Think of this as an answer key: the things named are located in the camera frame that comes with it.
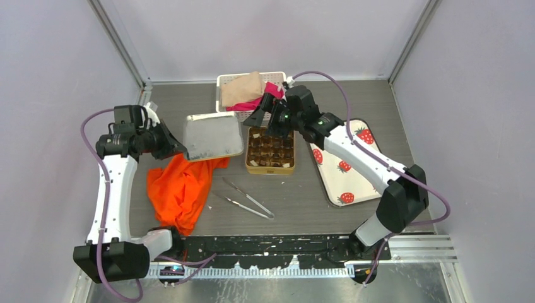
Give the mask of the silver box lid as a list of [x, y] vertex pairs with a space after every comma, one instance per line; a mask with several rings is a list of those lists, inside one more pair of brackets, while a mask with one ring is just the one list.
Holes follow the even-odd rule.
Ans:
[[190, 162], [242, 154], [244, 137], [236, 112], [187, 116], [183, 145], [187, 149], [184, 157]]

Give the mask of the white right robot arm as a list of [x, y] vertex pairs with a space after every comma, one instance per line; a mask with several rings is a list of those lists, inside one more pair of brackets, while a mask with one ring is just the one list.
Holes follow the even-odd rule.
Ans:
[[284, 98], [265, 93], [244, 125], [261, 126], [265, 113], [271, 115], [268, 136], [285, 138], [299, 132], [306, 142], [347, 162], [381, 195], [375, 213], [350, 235], [354, 257], [368, 258], [376, 243], [402, 232], [427, 208], [424, 170], [417, 165], [407, 168], [353, 136], [342, 119], [319, 110], [306, 86], [289, 88]]

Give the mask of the gold chocolate tray box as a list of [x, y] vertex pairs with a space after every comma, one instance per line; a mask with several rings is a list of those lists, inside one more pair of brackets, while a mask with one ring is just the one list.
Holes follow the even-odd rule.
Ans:
[[247, 131], [245, 168], [252, 175], [292, 175], [296, 167], [296, 139], [266, 134], [265, 127]]

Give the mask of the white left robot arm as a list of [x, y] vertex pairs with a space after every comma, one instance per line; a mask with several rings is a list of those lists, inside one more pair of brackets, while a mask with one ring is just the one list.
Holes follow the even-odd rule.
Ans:
[[155, 109], [152, 103], [116, 106], [107, 133], [94, 144], [84, 140], [98, 163], [99, 188], [90, 232], [74, 248], [73, 260], [95, 283], [141, 279], [157, 257], [175, 261], [183, 255], [174, 226], [150, 229], [138, 240], [131, 236], [131, 191], [140, 156], [163, 160], [185, 151]]

